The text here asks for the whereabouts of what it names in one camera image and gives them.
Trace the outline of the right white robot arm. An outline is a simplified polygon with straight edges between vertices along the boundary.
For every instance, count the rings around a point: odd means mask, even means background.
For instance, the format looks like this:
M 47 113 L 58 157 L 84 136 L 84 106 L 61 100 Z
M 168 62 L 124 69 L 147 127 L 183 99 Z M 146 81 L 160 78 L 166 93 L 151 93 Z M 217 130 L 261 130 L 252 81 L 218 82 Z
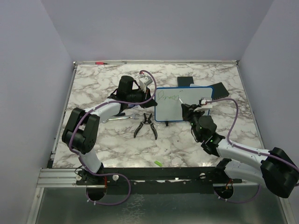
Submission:
M 265 186 L 271 193 L 288 198 L 299 185 L 299 169 L 283 149 L 259 149 L 238 144 L 216 132 L 217 125 L 204 111 L 211 105 L 200 100 L 198 105 L 181 104 L 183 121 L 191 125 L 191 133 L 203 150 L 223 158 L 215 170 L 215 179 L 242 179 Z

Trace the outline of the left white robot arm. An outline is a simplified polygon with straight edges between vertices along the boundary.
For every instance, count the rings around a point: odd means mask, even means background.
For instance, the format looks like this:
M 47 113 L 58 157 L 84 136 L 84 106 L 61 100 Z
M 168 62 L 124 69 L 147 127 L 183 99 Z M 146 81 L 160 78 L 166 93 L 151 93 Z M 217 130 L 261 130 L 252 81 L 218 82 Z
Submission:
M 98 159 L 94 145 L 99 124 L 124 110 L 139 105 L 142 108 L 157 106 L 150 93 L 149 85 L 156 85 L 154 77 L 140 71 L 139 81 L 131 76 L 122 76 L 118 88 L 98 106 L 72 110 L 62 134 L 62 142 L 75 153 L 87 173 L 87 179 L 98 184 L 103 180 L 103 163 Z

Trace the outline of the blue framed whiteboard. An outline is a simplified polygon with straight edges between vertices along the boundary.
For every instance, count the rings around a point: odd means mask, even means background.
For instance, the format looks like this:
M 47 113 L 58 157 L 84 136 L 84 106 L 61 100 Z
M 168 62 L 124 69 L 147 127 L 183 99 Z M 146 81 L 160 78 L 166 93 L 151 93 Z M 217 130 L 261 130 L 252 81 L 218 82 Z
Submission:
M 155 121 L 180 122 L 182 121 L 182 109 L 180 98 L 185 104 L 198 104 L 202 98 L 212 98 L 213 88 L 194 87 L 159 87 L 156 90 Z

